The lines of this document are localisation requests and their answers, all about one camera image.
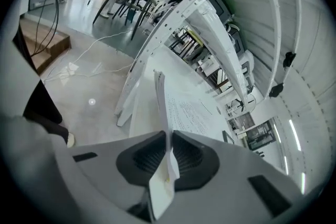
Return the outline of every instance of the floor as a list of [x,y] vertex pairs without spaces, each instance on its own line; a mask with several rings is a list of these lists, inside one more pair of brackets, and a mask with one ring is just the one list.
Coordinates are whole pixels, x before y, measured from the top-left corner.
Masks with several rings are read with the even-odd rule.
[[[126,26],[124,25],[126,13],[122,18],[116,16],[114,20],[112,20],[112,16],[110,16],[109,19],[99,16],[93,25],[92,22],[101,3],[102,0],[67,0],[65,3],[60,3],[59,24],[94,37],[95,39],[111,36],[134,28],[140,12],[136,13],[133,23],[128,22]],[[119,6],[119,4],[115,4],[112,13],[117,11]],[[41,10],[42,8],[38,8],[30,11],[28,14],[39,17]],[[45,6],[42,18],[53,22],[55,18],[55,10],[55,5]],[[131,40],[132,31],[130,31],[127,34],[116,36],[113,39],[104,39],[103,42],[116,50],[135,58],[141,46],[147,39],[147,35],[143,33],[145,29],[144,27],[150,29],[153,28],[145,19],[141,27],[137,29],[133,40]]]
[[[131,32],[96,42],[98,38],[117,34],[134,27],[124,26],[124,17],[98,18],[92,21],[101,0],[68,0],[60,5],[58,30],[69,34],[71,49],[59,56],[41,78],[63,116],[63,125],[75,135],[76,146],[111,142],[129,135],[130,120],[117,127],[114,109],[122,92],[128,70],[146,35],[138,29],[133,41]],[[41,9],[29,12],[26,18],[38,21]],[[46,6],[41,23],[51,26],[55,6]]]

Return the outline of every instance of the round white light spot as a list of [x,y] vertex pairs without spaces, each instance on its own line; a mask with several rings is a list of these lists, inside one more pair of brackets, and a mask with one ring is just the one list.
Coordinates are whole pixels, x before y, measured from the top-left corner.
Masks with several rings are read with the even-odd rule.
[[89,100],[90,105],[94,105],[95,103],[96,103],[95,99],[92,98],[92,99]]

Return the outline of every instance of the white shoe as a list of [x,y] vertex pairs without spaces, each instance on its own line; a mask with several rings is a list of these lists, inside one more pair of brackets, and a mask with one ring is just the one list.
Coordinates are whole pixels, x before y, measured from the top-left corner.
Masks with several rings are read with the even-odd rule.
[[72,133],[69,133],[68,135],[68,147],[73,147],[75,145],[75,136]]
[[105,19],[108,19],[109,18],[109,15],[106,14],[106,13],[100,13],[99,16],[105,18]]

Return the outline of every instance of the tube light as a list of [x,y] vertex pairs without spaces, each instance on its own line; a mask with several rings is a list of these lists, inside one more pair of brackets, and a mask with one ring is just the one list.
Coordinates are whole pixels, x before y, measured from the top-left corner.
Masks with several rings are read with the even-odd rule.
[[279,133],[278,133],[278,129],[277,129],[277,127],[275,126],[275,124],[274,124],[274,129],[275,129],[275,131],[276,131],[276,133],[277,133],[279,142],[281,143],[281,139],[280,139],[280,136],[279,136]]
[[287,165],[287,158],[285,156],[285,167],[286,167],[286,174],[288,175],[288,165]]
[[294,134],[295,141],[296,141],[296,145],[298,146],[298,150],[301,151],[300,142],[299,142],[299,139],[298,139],[298,135],[296,134],[296,131],[295,131],[295,128],[294,128],[294,125],[293,125],[293,121],[289,120],[289,124],[292,127],[293,134]]
[[301,193],[305,194],[305,188],[306,188],[306,174],[302,173],[301,174]]

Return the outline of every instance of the fan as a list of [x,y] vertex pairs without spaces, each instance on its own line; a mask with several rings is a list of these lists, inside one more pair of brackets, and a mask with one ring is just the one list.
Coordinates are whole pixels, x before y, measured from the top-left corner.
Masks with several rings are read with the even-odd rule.
[[240,115],[245,114],[246,112],[252,111],[256,107],[256,104],[257,104],[257,101],[254,95],[249,94],[247,96],[246,106],[241,100],[235,99],[231,102],[230,112],[232,113],[232,116],[233,115],[240,116]]

